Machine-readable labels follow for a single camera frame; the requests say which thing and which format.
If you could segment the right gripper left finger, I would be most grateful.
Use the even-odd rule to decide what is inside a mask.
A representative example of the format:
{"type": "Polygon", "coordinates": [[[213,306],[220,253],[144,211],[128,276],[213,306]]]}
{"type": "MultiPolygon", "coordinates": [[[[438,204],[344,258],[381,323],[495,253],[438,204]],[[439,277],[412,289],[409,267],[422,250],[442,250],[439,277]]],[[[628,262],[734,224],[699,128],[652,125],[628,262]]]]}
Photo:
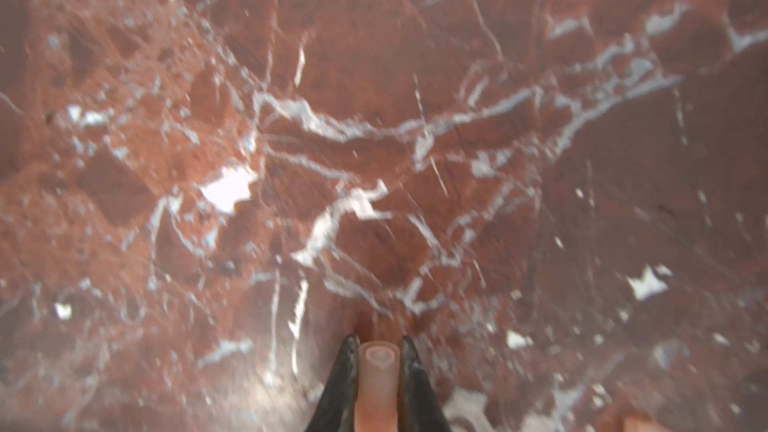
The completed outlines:
{"type": "Polygon", "coordinates": [[[305,432],[353,432],[360,370],[360,340],[345,337],[305,432]]]}

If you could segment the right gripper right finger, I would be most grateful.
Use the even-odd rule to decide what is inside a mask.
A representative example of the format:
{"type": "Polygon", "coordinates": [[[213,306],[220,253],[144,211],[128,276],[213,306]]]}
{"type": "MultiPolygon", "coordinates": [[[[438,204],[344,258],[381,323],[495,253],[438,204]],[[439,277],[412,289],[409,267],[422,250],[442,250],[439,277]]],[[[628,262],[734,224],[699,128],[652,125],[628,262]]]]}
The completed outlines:
{"type": "Polygon", "coordinates": [[[432,389],[414,340],[402,338],[400,346],[398,430],[400,432],[450,432],[432,389]]]}

